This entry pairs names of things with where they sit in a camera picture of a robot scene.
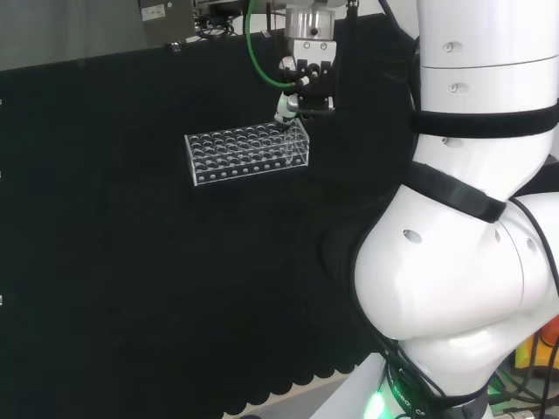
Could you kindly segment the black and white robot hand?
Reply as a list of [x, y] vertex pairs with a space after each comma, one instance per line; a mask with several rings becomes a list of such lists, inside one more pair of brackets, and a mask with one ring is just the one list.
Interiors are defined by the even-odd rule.
[[279, 97], [274, 115], [274, 126], [285, 132], [297, 118], [313, 118], [335, 110], [335, 76], [332, 63], [322, 61], [309, 64], [305, 59], [284, 57], [279, 63], [280, 73], [290, 86]]

